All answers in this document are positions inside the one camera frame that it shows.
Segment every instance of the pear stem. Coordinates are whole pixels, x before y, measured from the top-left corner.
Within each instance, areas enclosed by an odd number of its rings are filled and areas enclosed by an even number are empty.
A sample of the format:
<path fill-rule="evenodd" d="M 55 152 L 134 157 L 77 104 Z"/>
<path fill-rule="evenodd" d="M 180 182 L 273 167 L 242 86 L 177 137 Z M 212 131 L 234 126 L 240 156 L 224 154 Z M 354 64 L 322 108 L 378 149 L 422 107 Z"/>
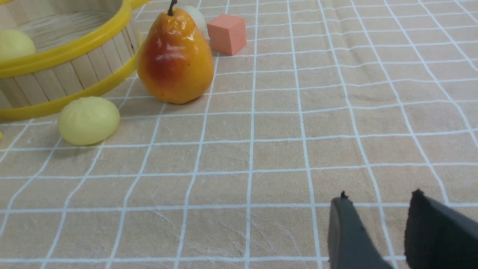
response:
<path fill-rule="evenodd" d="M 173 6 L 178 3 L 178 0 L 171 0 L 171 5 L 169 5 L 168 16 L 174 16 Z"/>

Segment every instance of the wooden basket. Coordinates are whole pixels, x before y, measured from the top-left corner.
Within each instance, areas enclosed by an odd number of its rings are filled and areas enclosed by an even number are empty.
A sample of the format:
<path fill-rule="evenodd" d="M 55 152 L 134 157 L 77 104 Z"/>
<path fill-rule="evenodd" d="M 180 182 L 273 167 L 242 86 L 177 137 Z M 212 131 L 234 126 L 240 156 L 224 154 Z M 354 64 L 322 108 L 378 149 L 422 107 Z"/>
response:
<path fill-rule="evenodd" d="M 135 70 L 141 34 L 132 8 L 148 0 L 12 0 L 0 5 L 0 29 L 29 35 L 36 54 L 0 62 L 0 120 L 61 111 L 101 96 Z"/>

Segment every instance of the pink foam cube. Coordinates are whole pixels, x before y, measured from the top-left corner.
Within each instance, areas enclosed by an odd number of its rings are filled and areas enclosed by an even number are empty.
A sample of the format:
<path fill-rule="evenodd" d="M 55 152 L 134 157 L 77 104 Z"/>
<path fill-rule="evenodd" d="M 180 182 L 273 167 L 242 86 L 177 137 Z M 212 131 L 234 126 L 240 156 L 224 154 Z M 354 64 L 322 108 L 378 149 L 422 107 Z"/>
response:
<path fill-rule="evenodd" d="M 207 24 L 211 49 L 234 55 L 247 44 L 246 21 L 239 16 L 221 14 Z"/>

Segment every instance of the table surface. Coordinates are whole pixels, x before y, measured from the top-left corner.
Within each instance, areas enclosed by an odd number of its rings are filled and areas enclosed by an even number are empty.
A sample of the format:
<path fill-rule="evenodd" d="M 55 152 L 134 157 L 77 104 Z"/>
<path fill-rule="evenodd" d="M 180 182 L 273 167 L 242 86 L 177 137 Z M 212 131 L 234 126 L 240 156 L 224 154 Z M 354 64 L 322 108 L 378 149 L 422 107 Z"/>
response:
<path fill-rule="evenodd" d="M 413 190 L 478 219 L 478 1 L 179 4 L 247 24 L 200 99 L 160 103 L 134 74 L 90 147 L 56 116 L 0 123 L 1 268 L 328 268 L 342 190 L 395 268 Z"/>

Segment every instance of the yellow plastic ring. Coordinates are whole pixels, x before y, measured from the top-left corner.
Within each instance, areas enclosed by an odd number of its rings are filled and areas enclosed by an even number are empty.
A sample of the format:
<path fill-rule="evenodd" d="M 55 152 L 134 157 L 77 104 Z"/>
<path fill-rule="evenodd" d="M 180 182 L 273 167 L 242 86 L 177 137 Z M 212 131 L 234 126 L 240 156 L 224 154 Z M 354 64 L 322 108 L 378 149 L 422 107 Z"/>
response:
<path fill-rule="evenodd" d="M 29 107 L 0 109 L 0 120 L 22 121 L 32 118 L 41 118 L 61 112 L 61 110 L 67 104 L 81 97 L 102 96 L 103 94 L 109 92 L 110 90 L 121 84 L 134 72 L 134 70 L 136 70 L 136 59 L 138 56 L 138 51 L 136 51 L 136 54 L 122 68 L 113 73 L 111 76 L 107 77 L 105 80 L 93 85 L 92 87 L 80 91 L 74 95 L 63 97 L 48 103 Z"/>
<path fill-rule="evenodd" d="M 123 4 L 109 21 L 98 29 L 65 45 L 0 63 L 0 78 L 21 76 L 60 65 L 78 58 L 116 36 L 130 22 L 131 5 L 144 0 L 123 0 Z"/>

